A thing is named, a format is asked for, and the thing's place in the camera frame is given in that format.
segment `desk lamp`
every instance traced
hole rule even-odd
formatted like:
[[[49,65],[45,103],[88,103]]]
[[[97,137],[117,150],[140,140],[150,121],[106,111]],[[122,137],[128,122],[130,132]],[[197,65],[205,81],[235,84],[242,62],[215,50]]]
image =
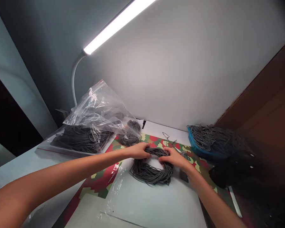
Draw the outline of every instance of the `desk lamp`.
[[[84,57],[91,55],[97,48],[99,48],[104,42],[106,42],[111,36],[117,33],[123,26],[129,23],[134,17],[144,11],[149,5],[156,0],[134,0],[130,2],[113,20],[111,20],[105,28],[89,43],[77,57],[72,68],[72,94],[75,106],[77,105],[74,78],[77,65]]]

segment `plastic bag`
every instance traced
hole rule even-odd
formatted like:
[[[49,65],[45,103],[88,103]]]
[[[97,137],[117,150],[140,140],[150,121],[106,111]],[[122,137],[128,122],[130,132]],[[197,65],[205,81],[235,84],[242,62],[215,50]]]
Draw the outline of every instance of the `plastic bag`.
[[[64,126],[41,143],[38,148],[71,156],[100,153],[114,134],[125,135],[131,130],[127,123],[137,121],[118,95],[101,80],[81,98]]]
[[[124,135],[129,120],[136,121],[136,118],[126,109],[119,96],[101,80],[88,90],[63,123]]]

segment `person's right hand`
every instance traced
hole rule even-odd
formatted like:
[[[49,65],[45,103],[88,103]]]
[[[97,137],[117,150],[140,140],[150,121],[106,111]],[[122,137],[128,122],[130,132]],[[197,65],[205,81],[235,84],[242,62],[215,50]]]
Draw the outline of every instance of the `person's right hand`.
[[[175,149],[170,147],[165,147],[165,151],[168,151],[170,156],[163,156],[159,157],[158,160],[160,162],[169,162],[174,166],[180,167],[181,169],[185,169],[187,167],[190,167],[191,164],[188,162],[179,152],[177,152]]]

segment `wire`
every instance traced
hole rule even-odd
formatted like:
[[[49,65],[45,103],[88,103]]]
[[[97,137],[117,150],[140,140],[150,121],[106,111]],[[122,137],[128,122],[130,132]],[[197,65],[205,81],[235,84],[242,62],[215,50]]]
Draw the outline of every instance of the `wire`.
[[[75,106],[77,105],[77,100],[76,100],[76,95],[75,95],[75,72],[76,72],[76,68],[79,64],[79,62],[86,57],[87,54],[85,54],[84,52],[81,52],[81,54],[76,58],[73,67],[72,67],[72,72],[71,72],[71,86],[72,86],[72,94],[73,94],[73,100],[74,100],[74,104]]]
[[[145,151],[157,157],[169,156],[169,153],[161,148],[146,148]],[[173,165],[164,162],[163,170],[155,168],[144,162],[143,159],[135,159],[134,164],[130,170],[130,174],[137,180],[145,182],[146,184],[166,184],[169,185],[171,176],[173,174]]]
[[[85,153],[97,153],[102,150],[114,133],[85,126],[66,125],[64,132],[57,134],[52,145]]]
[[[189,128],[196,145],[202,150],[226,156],[239,150],[252,152],[245,139],[231,130],[200,124]]]
[[[128,121],[128,131],[125,135],[118,135],[121,144],[124,146],[133,146],[139,143],[141,136],[140,136],[140,124],[137,121]]]

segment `hand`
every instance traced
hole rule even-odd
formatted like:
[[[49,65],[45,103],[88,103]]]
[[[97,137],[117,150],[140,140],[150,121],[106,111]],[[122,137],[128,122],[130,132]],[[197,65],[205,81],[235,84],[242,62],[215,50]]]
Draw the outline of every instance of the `hand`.
[[[144,159],[144,158],[151,158],[151,154],[145,152],[145,149],[150,145],[145,142],[140,142],[134,146],[130,146],[126,148],[129,152],[129,156],[134,159]]]
[[[169,162],[174,166],[180,167],[181,169],[186,169],[187,167],[190,167],[190,162],[188,162],[179,152],[177,152],[175,149],[170,147],[165,147],[165,151],[168,151],[170,156],[163,156],[158,158],[160,162]]]

